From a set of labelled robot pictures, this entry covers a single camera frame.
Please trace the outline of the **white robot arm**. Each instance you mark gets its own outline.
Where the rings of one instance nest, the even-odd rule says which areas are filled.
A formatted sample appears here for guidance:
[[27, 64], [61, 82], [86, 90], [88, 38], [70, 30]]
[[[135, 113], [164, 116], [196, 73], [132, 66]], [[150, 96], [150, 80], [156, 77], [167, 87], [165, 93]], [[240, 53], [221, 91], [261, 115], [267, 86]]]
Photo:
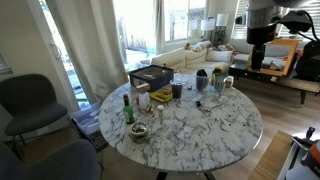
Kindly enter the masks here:
[[319, 44], [311, 15], [305, 10], [290, 11], [282, 16], [281, 8], [299, 8], [312, 0], [248, 0], [247, 43], [253, 45], [251, 69], [259, 70], [265, 54], [265, 44], [275, 38], [276, 27], [283, 24], [291, 33], [302, 35], [312, 29], [314, 38], [306, 48]]

